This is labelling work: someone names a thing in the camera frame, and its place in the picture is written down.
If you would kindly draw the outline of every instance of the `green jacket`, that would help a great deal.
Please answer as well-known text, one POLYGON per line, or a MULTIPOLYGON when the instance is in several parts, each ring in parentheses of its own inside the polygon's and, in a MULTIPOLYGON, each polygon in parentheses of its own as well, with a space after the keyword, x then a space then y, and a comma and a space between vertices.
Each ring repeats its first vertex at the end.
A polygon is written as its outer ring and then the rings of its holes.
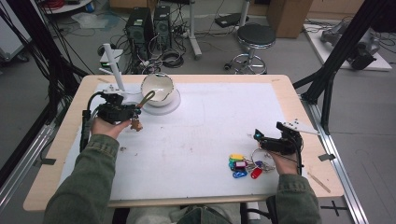
MULTIPOLYGON (((102 223, 110 199, 120 144, 94 134, 78 155, 73 173, 49 200, 44 223, 102 223)), ((281 175, 276 194, 279 223, 320 223, 318 199, 299 175, 281 175)))

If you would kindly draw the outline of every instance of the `person's left hand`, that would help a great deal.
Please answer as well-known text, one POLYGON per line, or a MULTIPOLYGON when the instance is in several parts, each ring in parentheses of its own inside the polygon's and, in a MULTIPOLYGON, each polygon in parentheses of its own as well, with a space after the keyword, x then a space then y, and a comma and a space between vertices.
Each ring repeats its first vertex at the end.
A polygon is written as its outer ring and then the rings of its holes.
POLYGON ((127 119, 119 124, 110 124, 101 118, 96 117, 93 120, 91 132, 92 134, 105 134, 114 139, 119 137, 120 132, 131 124, 131 120, 127 119))

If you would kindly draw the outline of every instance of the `black tape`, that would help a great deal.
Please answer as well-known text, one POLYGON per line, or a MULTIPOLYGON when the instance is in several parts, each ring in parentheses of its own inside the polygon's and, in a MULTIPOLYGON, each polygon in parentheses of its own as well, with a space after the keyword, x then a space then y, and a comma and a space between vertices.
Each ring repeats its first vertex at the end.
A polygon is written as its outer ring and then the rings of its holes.
POLYGON ((44 165, 53 165, 53 164, 55 164, 55 162, 56 162, 55 159, 45 158, 45 159, 41 160, 41 164, 44 164, 44 165))
POLYGON ((318 156, 318 157, 319 157, 319 159, 321 161, 326 161, 326 160, 332 161, 332 160, 335 159, 335 156, 333 154, 323 154, 323 155, 318 156))

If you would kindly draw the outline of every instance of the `white container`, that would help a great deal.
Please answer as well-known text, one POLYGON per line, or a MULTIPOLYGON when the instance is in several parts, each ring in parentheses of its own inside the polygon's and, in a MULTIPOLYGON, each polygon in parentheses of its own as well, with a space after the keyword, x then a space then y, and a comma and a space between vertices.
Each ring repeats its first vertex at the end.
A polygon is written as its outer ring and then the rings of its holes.
POLYGON ((164 106, 171 103, 177 94, 175 84, 165 73, 150 74, 145 77, 141 85, 143 97, 150 91, 155 91, 155 95, 147 104, 153 106, 164 106))

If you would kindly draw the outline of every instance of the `cardboard box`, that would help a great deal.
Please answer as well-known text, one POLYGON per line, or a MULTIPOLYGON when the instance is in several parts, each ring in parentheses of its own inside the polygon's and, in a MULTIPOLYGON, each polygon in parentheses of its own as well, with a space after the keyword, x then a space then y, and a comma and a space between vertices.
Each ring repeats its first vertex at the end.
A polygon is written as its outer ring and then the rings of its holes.
POLYGON ((342 20, 354 17, 364 0, 314 0, 308 12, 310 19, 342 20))
POLYGON ((157 6, 157 0, 109 0, 112 9, 128 12, 134 7, 149 7, 151 13, 157 6))
POLYGON ((272 0, 267 20, 276 37, 296 38, 303 29, 313 0, 272 0))

